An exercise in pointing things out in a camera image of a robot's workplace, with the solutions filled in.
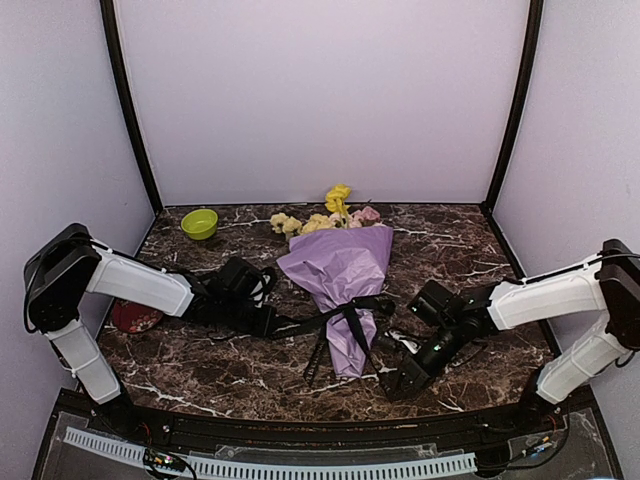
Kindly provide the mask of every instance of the green bowl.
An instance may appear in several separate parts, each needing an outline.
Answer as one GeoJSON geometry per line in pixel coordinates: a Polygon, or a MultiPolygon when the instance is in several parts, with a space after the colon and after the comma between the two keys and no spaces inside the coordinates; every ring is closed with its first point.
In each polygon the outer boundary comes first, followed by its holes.
{"type": "Polygon", "coordinates": [[[182,230],[189,238],[204,240],[218,230],[218,214],[208,208],[201,208],[188,213],[182,219],[182,230]]]}

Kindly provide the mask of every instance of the black cable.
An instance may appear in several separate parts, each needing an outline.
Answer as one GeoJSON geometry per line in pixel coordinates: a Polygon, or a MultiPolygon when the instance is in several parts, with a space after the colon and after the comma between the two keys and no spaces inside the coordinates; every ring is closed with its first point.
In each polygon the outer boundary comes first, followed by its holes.
{"type": "Polygon", "coordinates": [[[627,365],[629,365],[629,363],[631,362],[631,360],[633,360],[633,357],[635,356],[636,356],[636,350],[633,350],[631,354],[623,362],[620,362],[620,359],[616,358],[616,367],[618,368],[626,367],[627,365]]]}
{"type": "Polygon", "coordinates": [[[584,265],[591,266],[596,263],[604,262],[605,260],[611,260],[613,258],[640,258],[640,253],[613,253],[611,255],[602,255],[600,257],[594,258],[593,260],[588,261],[586,264],[576,264],[571,267],[562,268],[556,272],[551,273],[543,273],[542,275],[538,275],[536,277],[524,278],[523,280],[513,280],[508,279],[509,283],[514,283],[516,285],[529,285],[531,283],[537,283],[542,280],[547,280],[549,278],[557,277],[560,275],[564,275],[565,273],[573,272],[576,270],[580,270],[584,267],[584,265]]]}
{"type": "Polygon", "coordinates": [[[516,462],[518,460],[523,460],[524,458],[526,458],[528,456],[524,452],[520,452],[518,455],[510,458],[506,462],[502,462],[502,463],[499,463],[499,464],[483,465],[483,464],[479,463],[477,465],[478,466],[478,470],[484,470],[484,471],[492,471],[492,470],[531,470],[531,469],[538,468],[538,467],[541,467],[543,465],[546,465],[551,460],[553,460],[556,456],[558,456],[558,454],[565,447],[565,445],[567,444],[567,441],[569,440],[570,431],[571,431],[571,412],[569,410],[567,410],[567,428],[565,430],[564,436],[562,437],[562,440],[560,440],[560,442],[558,442],[558,444],[556,445],[556,448],[553,451],[553,453],[551,455],[549,455],[547,458],[545,458],[544,460],[542,460],[539,463],[536,463],[535,465],[515,465],[515,466],[511,466],[512,463],[514,463],[514,462],[516,462]]]}
{"type": "Polygon", "coordinates": [[[477,423],[473,425],[473,427],[478,428],[480,430],[484,430],[486,432],[490,432],[490,433],[513,433],[516,431],[516,427],[499,428],[499,427],[492,427],[491,425],[481,424],[481,423],[477,423]]]}
{"type": "Polygon", "coordinates": [[[238,337],[239,335],[237,333],[234,333],[232,335],[227,335],[226,337],[212,337],[211,334],[213,332],[208,332],[207,333],[207,338],[209,340],[211,340],[212,342],[228,342],[229,340],[233,340],[234,338],[238,337]]]}
{"type": "Polygon", "coordinates": [[[558,454],[562,451],[562,449],[567,444],[567,441],[569,440],[569,434],[570,433],[571,433],[571,412],[567,411],[567,430],[565,431],[564,436],[562,437],[562,440],[560,440],[560,442],[558,442],[558,444],[556,445],[555,450],[553,451],[553,453],[551,455],[549,455],[547,458],[545,458],[541,462],[536,463],[535,465],[507,466],[506,470],[531,470],[532,468],[538,468],[538,467],[541,467],[543,465],[546,465],[551,460],[556,458],[558,456],[558,454]]]}
{"type": "Polygon", "coordinates": [[[144,449],[151,449],[151,450],[155,450],[158,453],[161,453],[163,455],[167,455],[170,457],[174,457],[178,460],[178,463],[183,464],[187,470],[189,470],[189,473],[191,473],[191,477],[192,480],[198,480],[198,475],[196,474],[196,471],[193,469],[193,467],[191,465],[189,465],[189,462],[187,462],[184,458],[182,458],[180,455],[176,454],[176,453],[172,453],[168,450],[164,450],[162,448],[158,448],[154,445],[145,445],[144,443],[138,442],[136,440],[131,440],[129,438],[123,437],[122,434],[116,432],[111,425],[109,425],[109,422],[102,416],[102,414],[96,410],[93,409],[92,413],[95,413],[96,417],[98,417],[100,419],[100,421],[102,422],[102,424],[107,427],[107,429],[116,437],[123,439],[125,442],[129,442],[133,445],[137,445],[138,447],[143,447],[144,449]]]}
{"type": "Polygon", "coordinates": [[[149,470],[147,470],[147,468],[146,468],[147,465],[144,465],[144,466],[145,466],[144,471],[147,473],[147,475],[149,477],[151,477],[151,478],[155,478],[156,480],[173,480],[174,478],[178,478],[177,475],[170,475],[170,474],[167,475],[167,474],[164,474],[162,472],[159,472],[158,470],[156,470],[156,467],[153,465],[153,463],[150,463],[148,465],[149,469],[153,473],[150,473],[149,470]]]}

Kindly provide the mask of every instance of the flower bouquet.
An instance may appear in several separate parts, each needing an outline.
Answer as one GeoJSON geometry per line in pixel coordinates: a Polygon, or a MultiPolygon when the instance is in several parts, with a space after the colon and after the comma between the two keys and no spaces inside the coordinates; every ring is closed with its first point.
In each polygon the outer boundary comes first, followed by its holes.
{"type": "Polygon", "coordinates": [[[289,239],[291,253],[278,259],[282,271],[312,294],[321,312],[337,312],[322,331],[339,377],[362,376],[376,334],[376,307],[367,299],[382,290],[393,241],[393,229],[380,223],[373,208],[348,213],[350,191],[337,185],[327,194],[330,216],[312,215],[303,225],[280,213],[271,221],[289,239]],[[353,308],[344,309],[349,304],[353,308]]]}

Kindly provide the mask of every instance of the black ribbon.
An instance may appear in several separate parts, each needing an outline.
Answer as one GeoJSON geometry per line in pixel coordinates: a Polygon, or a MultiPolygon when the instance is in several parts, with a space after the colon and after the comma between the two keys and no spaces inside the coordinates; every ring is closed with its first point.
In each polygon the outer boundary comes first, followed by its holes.
{"type": "Polygon", "coordinates": [[[362,310],[372,310],[375,312],[382,313],[384,315],[393,315],[395,312],[396,305],[395,303],[387,298],[384,295],[369,295],[365,297],[355,297],[350,302],[344,303],[342,305],[338,305],[336,308],[329,310],[328,312],[322,313],[320,315],[316,315],[315,317],[311,317],[308,320],[299,321],[300,323],[298,327],[290,327],[280,329],[274,332],[270,338],[279,339],[279,338],[288,338],[294,337],[298,335],[304,335],[305,333],[312,332],[317,328],[320,328],[320,334],[318,335],[318,340],[316,342],[316,346],[311,354],[311,358],[309,359],[309,363],[304,370],[303,377],[307,384],[311,386],[313,381],[318,373],[318,368],[322,361],[322,358],[325,352],[328,349],[328,341],[327,341],[327,323],[329,320],[336,315],[343,314],[345,319],[347,320],[347,324],[349,325],[349,330],[353,335],[356,343],[360,347],[360,349],[364,352],[367,360],[371,363],[376,375],[378,376],[378,380],[380,381],[380,386],[385,391],[385,394],[389,394],[388,386],[382,382],[380,377],[380,371],[376,367],[373,359],[371,357],[371,351],[369,349],[369,345],[367,343],[366,335],[364,334],[364,330],[362,329],[362,324],[360,323],[360,317],[358,316],[358,312],[356,309],[362,310]]]}

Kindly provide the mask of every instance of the pink flower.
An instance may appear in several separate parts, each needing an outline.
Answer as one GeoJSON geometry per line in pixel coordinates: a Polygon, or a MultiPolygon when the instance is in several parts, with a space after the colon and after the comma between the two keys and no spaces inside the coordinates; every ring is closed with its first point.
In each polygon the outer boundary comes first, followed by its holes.
{"type": "Polygon", "coordinates": [[[374,224],[380,221],[380,214],[377,210],[366,206],[362,209],[362,218],[366,223],[374,224]]]}
{"type": "Polygon", "coordinates": [[[351,221],[357,222],[362,227],[370,227],[380,221],[380,214],[373,208],[366,206],[362,210],[356,210],[351,214],[351,221]]]}

